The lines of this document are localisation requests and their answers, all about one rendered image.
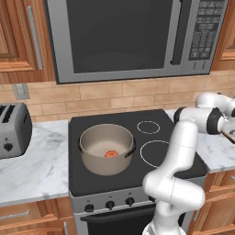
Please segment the wooden cupboard door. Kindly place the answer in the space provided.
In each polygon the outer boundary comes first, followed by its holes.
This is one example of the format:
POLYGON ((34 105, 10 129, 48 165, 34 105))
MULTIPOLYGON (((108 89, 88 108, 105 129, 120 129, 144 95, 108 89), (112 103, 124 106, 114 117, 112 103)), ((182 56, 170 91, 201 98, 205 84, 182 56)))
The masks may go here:
POLYGON ((197 220, 191 220, 187 235, 235 235, 235 192, 207 193, 197 220))
POLYGON ((229 0, 211 70, 235 70, 235 0, 229 0))
POLYGON ((64 221, 67 223, 69 235, 76 235, 73 217, 55 218, 53 215, 0 226, 0 235, 65 235, 64 221))
POLYGON ((0 84, 55 79, 44 0, 0 0, 0 84), (39 70, 27 6, 32 6, 43 69, 39 70))

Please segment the silver toaster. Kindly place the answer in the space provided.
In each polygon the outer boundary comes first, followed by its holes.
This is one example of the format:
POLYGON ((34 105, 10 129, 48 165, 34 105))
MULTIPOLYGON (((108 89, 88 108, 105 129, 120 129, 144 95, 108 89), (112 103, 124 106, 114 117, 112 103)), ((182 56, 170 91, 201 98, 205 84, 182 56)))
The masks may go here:
POLYGON ((23 155, 32 136, 32 122, 24 103, 0 104, 0 160, 23 155))

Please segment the beige cooking pot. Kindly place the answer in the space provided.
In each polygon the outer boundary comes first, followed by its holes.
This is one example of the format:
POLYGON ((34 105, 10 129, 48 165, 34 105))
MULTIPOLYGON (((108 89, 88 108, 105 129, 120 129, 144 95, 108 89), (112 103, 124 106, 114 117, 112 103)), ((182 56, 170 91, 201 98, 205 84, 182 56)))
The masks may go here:
POLYGON ((100 124, 86 129, 78 140, 78 148, 87 170, 98 175, 115 175, 126 170, 136 150, 130 131, 115 124, 100 124), (105 158, 107 151, 117 157, 105 158))

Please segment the grey wall outlet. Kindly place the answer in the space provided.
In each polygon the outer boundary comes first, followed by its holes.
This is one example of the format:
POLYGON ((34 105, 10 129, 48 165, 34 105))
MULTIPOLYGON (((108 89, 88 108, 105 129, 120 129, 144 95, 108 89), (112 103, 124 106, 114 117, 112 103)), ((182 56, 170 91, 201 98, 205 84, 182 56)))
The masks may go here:
POLYGON ((28 86, 26 84, 13 84, 12 87, 17 100, 29 99, 28 86))

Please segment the black oven door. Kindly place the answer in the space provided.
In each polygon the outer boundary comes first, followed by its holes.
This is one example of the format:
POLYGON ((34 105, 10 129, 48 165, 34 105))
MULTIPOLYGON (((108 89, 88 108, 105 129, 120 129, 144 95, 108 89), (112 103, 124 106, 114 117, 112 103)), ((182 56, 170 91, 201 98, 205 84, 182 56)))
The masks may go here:
POLYGON ((142 235, 145 227, 153 219, 153 214, 122 219, 106 223, 89 223, 81 221, 81 217, 90 216, 74 215, 77 235, 142 235))

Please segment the wooden lower cupboard door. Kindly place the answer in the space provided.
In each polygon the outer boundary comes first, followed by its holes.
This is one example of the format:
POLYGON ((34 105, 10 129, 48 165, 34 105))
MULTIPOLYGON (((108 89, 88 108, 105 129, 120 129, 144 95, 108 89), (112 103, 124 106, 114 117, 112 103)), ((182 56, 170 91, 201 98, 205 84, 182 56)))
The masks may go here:
POLYGON ((207 193, 197 220, 191 220, 187 235, 235 235, 235 192, 207 193))
POLYGON ((76 235, 73 217, 55 218, 53 215, 0 226, 0 235, 65 235, 64 221, 67 223, 69 235, 76 235))

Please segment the stainless steel microwave oven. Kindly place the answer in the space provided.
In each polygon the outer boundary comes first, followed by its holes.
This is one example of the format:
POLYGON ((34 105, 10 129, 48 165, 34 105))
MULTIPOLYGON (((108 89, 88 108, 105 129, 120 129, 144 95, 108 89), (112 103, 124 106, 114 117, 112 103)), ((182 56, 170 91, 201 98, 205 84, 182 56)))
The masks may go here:
POLYGON ((179 0, 44 0, 60 84, 208 74, 229 0, 192 0, 172 65, 179 0))

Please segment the black hob stove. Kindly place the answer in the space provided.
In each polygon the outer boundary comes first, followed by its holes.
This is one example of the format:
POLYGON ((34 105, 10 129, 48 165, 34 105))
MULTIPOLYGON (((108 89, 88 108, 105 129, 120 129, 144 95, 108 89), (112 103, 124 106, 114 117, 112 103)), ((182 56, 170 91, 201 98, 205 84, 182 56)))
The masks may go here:
MULTIPOLYGON (((128 197, 135 200, 131 207, 156 205, 156 200, 151 202, 144 193, 142 182, 147 173, 157 169, 164 161, 173 129, 173 118, 161 109, 73 118, 69 124, 69 189, 74 215, 94 215, 129 208, 126 204, 128 197), (100 124, 122 126, 130 131, 136 141, 130 165, 121 173, 98 175, 84 166, 78 140, 86 129, 100 124), (107 201, 115 202, 111 210, 106 208, 107 201), (88 204, 95 207, 93 212, 84 211, 88 204)), ((174 176, 203 188, 206 174, 205 164, 195 153, 192 167, 174 176)), ((185 233, 192 213, 185 212, 178 219, 185 233)))

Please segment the wooden drawer front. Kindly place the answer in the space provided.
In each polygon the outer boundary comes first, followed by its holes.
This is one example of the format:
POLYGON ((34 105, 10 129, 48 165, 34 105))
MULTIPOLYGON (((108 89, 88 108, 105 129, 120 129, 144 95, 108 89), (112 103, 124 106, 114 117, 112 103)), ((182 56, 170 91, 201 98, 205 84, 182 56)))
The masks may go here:
POLYGON ((0 226, 41 218, 36 202, 0 207, 0 226))
POLYGON ((235 192, 235 170, 212 173, 210 179, 209 193, 235 192))

